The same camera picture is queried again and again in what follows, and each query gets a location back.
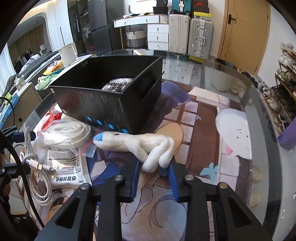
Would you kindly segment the white printed pouch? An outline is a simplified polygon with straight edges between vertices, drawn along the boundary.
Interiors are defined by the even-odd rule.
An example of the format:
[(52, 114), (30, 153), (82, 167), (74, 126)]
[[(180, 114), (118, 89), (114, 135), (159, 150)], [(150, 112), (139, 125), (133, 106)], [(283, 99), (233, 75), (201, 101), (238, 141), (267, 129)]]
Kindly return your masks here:
[(77, 189), (83, 183), (91, 184), (87, 159), (77, 153), (68, 151), (48, 150), (45, 164), (54, 169), (48, 172), (52, 189)]

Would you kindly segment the white plush toy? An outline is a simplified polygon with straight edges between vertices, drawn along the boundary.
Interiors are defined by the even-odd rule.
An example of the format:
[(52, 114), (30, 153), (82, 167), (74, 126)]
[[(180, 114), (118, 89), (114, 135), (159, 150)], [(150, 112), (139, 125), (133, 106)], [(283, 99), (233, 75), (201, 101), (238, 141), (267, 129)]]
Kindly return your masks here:
[(113, 152), (130, 152), (142, 163), (147, 173), (159, 167), (168, 168), (174, 155), (174, 140), (157, 133), (131, 135), (119, 132), (102, 132), (94, 136), (93, 143), (100, 149)]

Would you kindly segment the white rope bag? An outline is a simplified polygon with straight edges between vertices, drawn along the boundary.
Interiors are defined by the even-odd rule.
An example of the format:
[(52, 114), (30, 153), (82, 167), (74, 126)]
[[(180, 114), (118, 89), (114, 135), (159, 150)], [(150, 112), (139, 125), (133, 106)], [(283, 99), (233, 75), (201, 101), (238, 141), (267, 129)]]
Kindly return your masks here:
[(37, 132), (36, 148), (71, 151), (80, 156), (93, 157), (95, 146), (91, 140), (93, 128), (78, 120), (62, 119), (48, 124)]

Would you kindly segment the red balloon glue bag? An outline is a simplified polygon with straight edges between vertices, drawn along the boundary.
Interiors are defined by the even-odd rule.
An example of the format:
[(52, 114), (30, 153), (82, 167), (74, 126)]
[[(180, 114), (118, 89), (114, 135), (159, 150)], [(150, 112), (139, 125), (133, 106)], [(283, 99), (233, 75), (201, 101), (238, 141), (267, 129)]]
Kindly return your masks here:
[(41, 130), (43, 131), (49, 124), (51, 124), (53, 121), (57, 121), (60, 120), (62, 117), (62, 113), (53, 113), (53, 114), (49, 114), (46, 113), (45, 115), (47, 117), (46, 121), (44, 122), (44, 124), (41, 127)]

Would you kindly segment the adidas laces bag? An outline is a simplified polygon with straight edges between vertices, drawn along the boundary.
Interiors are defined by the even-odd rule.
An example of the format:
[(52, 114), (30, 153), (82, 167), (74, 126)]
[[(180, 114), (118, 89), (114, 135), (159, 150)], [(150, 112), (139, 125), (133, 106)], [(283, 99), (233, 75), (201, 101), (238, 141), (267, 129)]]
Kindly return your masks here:
[(113, 92), (121, 92), (126, 89), (128, 85), (133, 81), (132, 78), (117, 78), (109, 81), (102, 90), (105, 91), (113, 91)]

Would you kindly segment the grey side cabinet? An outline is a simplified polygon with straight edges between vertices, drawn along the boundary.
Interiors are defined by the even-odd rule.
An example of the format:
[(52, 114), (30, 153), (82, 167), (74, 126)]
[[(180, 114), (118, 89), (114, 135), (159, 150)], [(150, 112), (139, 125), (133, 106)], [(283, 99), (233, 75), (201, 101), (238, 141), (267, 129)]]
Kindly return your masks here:
[(23, 126), (31, 113), (48, 96), (51, 90), (48, 88), (38, 91), (32, 82), (28, 82), (19, 92), (15, 92), (11, 99), (11, 105), (5, 105), (1, 111), (1, 130), (10, 126), (16, 126), (18, 130)]

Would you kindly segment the purple bag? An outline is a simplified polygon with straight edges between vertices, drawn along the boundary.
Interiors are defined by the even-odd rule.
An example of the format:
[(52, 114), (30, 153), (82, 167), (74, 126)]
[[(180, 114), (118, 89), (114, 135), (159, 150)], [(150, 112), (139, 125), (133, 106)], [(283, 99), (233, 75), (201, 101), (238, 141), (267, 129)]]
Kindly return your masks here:
[(293, 120), (290, 125), (277, 138), (280, 146), (286, 150), (291, 150), (296, 144), (296, 123)]

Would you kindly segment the shoe rack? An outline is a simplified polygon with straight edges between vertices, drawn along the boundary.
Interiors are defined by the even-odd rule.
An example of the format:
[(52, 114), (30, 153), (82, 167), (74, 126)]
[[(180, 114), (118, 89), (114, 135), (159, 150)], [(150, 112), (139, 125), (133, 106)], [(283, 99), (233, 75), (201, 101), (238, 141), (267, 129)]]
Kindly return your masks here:
[(295, 120), (295, 51), (292, 44), (281, 43), (279, 68), (274, 73), (276, 86), (269, 88), (269, 108), (277, 131), (282, 133)]

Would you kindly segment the woven laundry basket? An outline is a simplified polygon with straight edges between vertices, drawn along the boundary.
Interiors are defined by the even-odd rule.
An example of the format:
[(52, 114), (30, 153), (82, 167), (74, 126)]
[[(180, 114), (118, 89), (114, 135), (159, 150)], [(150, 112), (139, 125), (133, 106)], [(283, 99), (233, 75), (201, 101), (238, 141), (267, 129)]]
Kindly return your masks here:
[(126, 36), (129, 48), (145, 49), (147, 47), (147, 34), (143, 29), (140, 29), (139, 31), (128, 29)]

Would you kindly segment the silver suitcase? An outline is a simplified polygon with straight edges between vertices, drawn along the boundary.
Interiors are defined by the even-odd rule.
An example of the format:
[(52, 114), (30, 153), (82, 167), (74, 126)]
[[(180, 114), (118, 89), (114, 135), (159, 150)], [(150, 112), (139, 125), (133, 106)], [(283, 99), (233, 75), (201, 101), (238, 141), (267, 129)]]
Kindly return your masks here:
[(187, 55), (208, 59), (214, 35), (214, 23), (206, 17), (193, 18), (190, 21)]

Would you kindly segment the wooden door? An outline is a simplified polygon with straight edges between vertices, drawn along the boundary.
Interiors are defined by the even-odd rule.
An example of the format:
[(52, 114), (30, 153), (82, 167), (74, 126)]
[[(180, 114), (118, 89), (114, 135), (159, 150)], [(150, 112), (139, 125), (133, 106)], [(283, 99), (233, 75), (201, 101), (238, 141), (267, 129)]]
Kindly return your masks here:
[(269, 25), (267, 1), (225, 1), (218, 58), (256, 74), (265, 53)]

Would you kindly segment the black refrigerator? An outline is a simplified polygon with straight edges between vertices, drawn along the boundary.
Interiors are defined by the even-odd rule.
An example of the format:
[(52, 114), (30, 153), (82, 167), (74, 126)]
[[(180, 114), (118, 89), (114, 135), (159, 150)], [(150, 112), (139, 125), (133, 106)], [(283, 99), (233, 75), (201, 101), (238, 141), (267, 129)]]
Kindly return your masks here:
[(123, 16), (123, 1), (88, 1), (88, 13), (97, 56), (121, 49), (120, 30), (113, 21)]

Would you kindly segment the black bag on desk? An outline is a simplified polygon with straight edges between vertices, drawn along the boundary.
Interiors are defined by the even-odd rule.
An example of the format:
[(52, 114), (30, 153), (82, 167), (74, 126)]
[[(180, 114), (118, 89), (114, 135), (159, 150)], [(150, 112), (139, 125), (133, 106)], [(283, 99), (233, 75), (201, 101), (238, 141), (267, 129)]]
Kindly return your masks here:
[(166, 15), (168, 13), (168, 0), (157, 0), (157, 5), (153, 7), (155, 15)]

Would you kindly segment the stacked shoe boxes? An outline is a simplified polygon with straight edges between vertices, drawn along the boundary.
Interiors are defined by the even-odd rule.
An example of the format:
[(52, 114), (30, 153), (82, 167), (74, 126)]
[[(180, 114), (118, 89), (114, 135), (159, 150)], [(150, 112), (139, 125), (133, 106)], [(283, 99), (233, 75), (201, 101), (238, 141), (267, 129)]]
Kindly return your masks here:
[(207, 0), (193, 0), (192, 1), (193, 16), (211, 18), (208, 1)]

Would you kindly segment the teal suitcase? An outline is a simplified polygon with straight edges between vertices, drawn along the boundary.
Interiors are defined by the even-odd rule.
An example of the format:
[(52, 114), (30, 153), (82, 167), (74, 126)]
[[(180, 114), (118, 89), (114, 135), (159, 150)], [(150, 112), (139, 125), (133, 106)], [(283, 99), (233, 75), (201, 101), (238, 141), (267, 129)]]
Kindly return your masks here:
[(191, 13), (192, 0), (172, 0), (172, 8), (180, 13)]

